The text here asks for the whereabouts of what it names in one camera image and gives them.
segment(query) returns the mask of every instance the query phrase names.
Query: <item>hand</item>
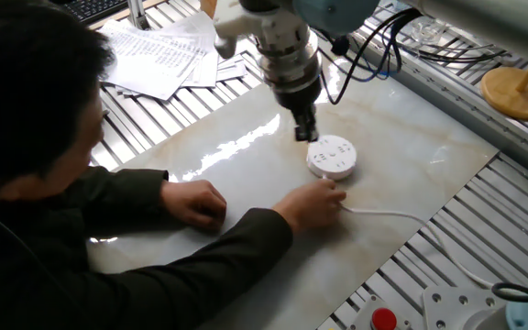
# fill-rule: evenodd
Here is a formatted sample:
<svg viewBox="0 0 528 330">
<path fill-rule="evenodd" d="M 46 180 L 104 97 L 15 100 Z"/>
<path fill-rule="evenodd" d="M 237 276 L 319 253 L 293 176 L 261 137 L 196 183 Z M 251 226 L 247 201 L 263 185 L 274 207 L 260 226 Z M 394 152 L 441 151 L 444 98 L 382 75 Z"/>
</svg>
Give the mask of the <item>hand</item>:
<svg viewBox="0 0 528 330">
<path fill-rule="evenodd" d="M 336 190 L 334 181 L 322 179 L 295 189 L 272 209 L 297 233 L 335 223 L 341 209 L 339 202 L 346 197 L 346 192 Z"/>
<path fill-rule="evenodd" d="M 165 181 L 160 195 L 166 209 L 188 225 L 218 230 L 226 219 L 226 199 L 209 181 Z"/>
</svg>

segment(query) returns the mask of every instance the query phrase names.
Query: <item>person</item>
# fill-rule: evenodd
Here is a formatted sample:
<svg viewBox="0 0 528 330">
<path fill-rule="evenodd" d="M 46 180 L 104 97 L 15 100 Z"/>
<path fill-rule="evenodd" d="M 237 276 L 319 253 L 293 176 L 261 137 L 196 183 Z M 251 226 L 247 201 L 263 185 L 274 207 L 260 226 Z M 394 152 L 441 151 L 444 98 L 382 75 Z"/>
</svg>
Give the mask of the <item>person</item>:
<svg viewBox="0 0 528 330">
<path fill-rule="evenodd" d="M 112 60 L 102 35 L 56 7 L 0 0 L 2 329 L 193 329 L 262 278 L 294 235 L 337 221 L 346 193 L 315 181 L 249 210 L 187 258 L 92 271 L 89 233 L 173 221 L 216 231 L 226 217 L 207 181 L 88 167 L 103 138 L 98 81 Z"/>
</svg>

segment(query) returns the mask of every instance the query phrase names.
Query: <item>dark jacket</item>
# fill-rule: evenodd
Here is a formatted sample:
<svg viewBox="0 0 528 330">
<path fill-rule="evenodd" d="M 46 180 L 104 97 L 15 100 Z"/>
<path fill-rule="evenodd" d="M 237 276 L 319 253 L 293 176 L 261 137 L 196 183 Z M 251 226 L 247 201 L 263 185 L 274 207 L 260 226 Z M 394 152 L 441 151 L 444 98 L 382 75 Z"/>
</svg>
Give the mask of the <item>dark jacket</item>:
<svg viewBox="0 0 528 330">
<path fill-rule="evenodd" d="M 86 232 L 169 221 L 158 207 L 163 176 L 92 168 L 60 196 L 0 203 L 0 221 L 70 295 L 0 226 L 0 328 L 192 329 L 258 281 L 291 245 L 279 214 L 253 209 L 187 258 L 115 275 L 92 272 Z"/>
</svg>

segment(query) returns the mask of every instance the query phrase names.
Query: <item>white socket panel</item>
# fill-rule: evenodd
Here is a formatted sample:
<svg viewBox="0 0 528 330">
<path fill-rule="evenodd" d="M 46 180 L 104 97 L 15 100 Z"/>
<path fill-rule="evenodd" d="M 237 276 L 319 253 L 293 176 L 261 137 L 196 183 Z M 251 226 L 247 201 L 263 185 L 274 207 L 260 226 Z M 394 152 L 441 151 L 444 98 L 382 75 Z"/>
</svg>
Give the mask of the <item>white socket panel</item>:
<svg viewBox="0 0 528 330">
<path fill-rule="evenodd" d="M 332 136 L 320 136 L 309 144 L 307 166 L 316 176 L 334 181 L 343 180 L 354 171 L 358 154 L 348 140 Z"/>
</svg>

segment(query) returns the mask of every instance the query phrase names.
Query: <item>wooden disc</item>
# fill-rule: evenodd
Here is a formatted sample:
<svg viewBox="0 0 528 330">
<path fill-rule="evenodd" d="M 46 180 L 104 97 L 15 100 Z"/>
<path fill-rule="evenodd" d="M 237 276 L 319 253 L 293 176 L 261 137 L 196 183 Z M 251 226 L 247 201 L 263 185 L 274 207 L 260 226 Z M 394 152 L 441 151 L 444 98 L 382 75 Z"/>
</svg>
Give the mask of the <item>wooden disc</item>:
<svg viewBox="0 0 528 330">
<path fill-rule="evenodd" d="M 528 120 L 528 85 L 517 92 L 525 71 L 515 68 L 498 68 L 488 71 L 482 78 L 480 90 L 493 108 L 506 116 Z"/>
</svg>

